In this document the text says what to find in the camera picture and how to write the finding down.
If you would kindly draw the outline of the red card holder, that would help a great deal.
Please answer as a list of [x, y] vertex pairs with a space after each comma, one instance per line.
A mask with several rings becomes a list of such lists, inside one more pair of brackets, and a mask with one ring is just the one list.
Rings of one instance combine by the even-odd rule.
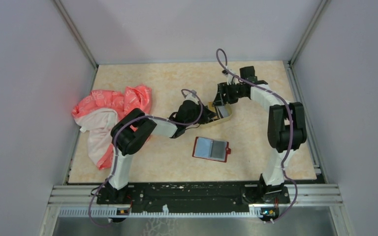
[[229, 142], [214, 140], [205, 137], [196, 137], [192, 157], [206, 159], [217, 162], [227, 162], [228, 156], [231, 154]]

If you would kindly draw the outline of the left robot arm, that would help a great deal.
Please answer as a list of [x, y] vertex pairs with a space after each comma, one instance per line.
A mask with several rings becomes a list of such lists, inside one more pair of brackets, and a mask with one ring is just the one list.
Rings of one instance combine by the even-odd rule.
[[129, 171], [133, 155], [136, 154], [152, 135], [176, 139], [191, 125], [211, 122], [217, 113], [201, 102], [185, 100], [169, 118], [159, 118], [135, 108], [111, 130], [114, 148], [113, 164], [108, 181], [108, 196], [115, 203], [123, 203], [128, 197]]

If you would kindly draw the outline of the white striped credit card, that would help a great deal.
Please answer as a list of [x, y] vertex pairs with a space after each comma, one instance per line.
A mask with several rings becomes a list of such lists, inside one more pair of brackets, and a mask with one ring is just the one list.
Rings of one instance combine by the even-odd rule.
[[217, 117], [220, 119], [227, 118], [231, 116], [232, 114], [231, 109], [227, 108], [226, 106], [216, 106], [215, 109], [216, 109]]

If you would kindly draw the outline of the aluminium frame rail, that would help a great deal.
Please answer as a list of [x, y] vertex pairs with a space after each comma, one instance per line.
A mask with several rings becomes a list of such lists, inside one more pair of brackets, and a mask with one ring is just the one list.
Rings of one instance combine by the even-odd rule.
[[252, 217], [279, 216], [286, 208], [343, 204], [335, 184], [287, 184], [261, 195], [256, 181], [132, 183], [118, 197], [94, 185], [55, 186], [48, 201], [61, 216]]

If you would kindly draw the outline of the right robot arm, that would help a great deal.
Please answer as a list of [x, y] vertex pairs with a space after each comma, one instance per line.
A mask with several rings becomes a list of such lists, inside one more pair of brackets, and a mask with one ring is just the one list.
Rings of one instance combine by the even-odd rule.
[[218, 84], [214, 107], [234, 104], [247, 97], [257, 102], [268, 113], [267, 137], [272, 148], [266, 170], [260, 175], [258, 198], [271, 202], [284, 187], [285, 168], [295, 151], [306, 141], [307, 131], [304, 106], [300, 102], [283, 99], [270, 89], [267, 82], [258, 80], [253, 66], [240, 69], [242, 78], [225, 68], [227, 81]]

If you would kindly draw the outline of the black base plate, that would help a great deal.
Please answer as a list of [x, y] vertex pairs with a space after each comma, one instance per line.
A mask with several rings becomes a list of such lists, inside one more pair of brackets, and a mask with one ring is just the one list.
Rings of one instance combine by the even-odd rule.
[[97, 193], [99, 205], [130, 204], [132, 213], [239, 213], [250, 204], [289, 204], [287, 187], [263, 198], [259, 181], [141, 182], [119, 191], [106, 186]]

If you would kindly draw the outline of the pink white cloth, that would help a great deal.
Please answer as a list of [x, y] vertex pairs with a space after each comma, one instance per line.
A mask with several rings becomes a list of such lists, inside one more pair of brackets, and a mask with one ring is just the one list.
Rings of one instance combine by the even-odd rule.
[[113, 145], [110, 132], [133, 109], [149, 113], [152, 88], [144, 84], [126, 87], [123, 92], [96, 89], [74, 106], [71, 115], [82, 133], [88, 132], [88, 157], [99, 170], [112, 166]]

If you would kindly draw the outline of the beige oval tray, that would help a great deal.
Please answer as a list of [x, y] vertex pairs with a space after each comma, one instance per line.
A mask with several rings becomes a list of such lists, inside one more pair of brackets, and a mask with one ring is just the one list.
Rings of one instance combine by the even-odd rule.
[[223, 106], [214, 106], [212, 102], [209, 102], [207, 108], [210, 111], [215, 112], [215, 116], [210, 119], [208, 123], [204, 124], [205, 127], [210, 127], [223, 122], [227, 122], [232, 118], [233, 112], [230, 104], [225, 104]]

